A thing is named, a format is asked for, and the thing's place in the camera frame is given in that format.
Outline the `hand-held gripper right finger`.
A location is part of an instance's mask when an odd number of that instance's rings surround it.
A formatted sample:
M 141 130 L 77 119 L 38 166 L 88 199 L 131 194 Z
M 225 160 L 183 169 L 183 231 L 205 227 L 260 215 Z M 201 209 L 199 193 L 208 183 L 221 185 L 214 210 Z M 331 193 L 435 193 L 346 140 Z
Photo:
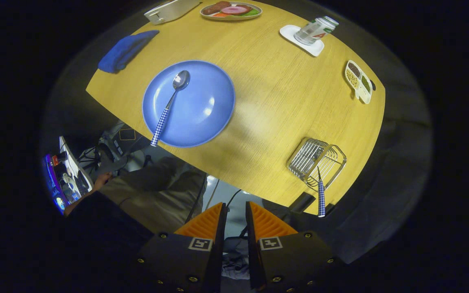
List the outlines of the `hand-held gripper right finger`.
M 246 202 L 250 286 L 258 293 L 314 293 L 335 267 L 331 248 L 310 230 L 297 231 Z

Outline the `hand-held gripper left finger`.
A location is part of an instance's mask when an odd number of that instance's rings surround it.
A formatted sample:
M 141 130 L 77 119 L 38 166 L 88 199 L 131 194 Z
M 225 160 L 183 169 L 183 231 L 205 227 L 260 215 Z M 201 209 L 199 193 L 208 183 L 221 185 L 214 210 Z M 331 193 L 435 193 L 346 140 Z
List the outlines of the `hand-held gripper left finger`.
M 160 232 L 136 255 L 141 293 L 218 293 L 223 263 L 225 203 L 218 203 L 174 233 Z

